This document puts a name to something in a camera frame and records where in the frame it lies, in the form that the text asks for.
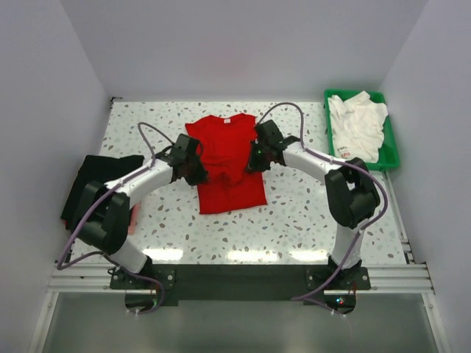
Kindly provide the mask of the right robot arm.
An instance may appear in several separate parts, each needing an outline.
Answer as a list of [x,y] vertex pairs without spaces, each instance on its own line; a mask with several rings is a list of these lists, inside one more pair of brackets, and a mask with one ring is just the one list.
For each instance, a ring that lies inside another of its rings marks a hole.
[[304,172],[325,185],[328,209],[337,223],[333,250],[328,258],[329,284],[346,288],[361,266],[361,239],[364,227],[380,204],[378,189],[363,160],[339,160],[311,151],[295,136],[283,137],[277,124],[269,120],[255,126],[250,143],[247,171],[264,172],[272,163]]

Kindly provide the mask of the red t-shirt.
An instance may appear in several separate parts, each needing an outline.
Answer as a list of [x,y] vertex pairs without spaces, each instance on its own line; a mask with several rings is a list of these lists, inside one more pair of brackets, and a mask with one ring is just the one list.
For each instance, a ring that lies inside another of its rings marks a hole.
[[208,115],[185,124],[196,138],[208,181],[197,186],[199,213],[211,215],[267,204],[263,176],[249,173],[251,142],[256,139],[255,116],[239,113],[229,118]]

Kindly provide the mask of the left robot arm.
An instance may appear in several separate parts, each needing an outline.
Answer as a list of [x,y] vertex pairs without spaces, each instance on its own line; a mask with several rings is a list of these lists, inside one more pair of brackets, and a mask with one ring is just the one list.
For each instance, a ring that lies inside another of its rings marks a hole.
[[148,194],[178,179],[191,186],[206,182],[202,152],[199,140],[181,134],[175,143],[128,174],[105,183],[88,183],[74,211],[67,246],[80,239],[127,271],[127,281],[135,288],[147,287],[152,281],[152,260],[127,239],[131,209]]

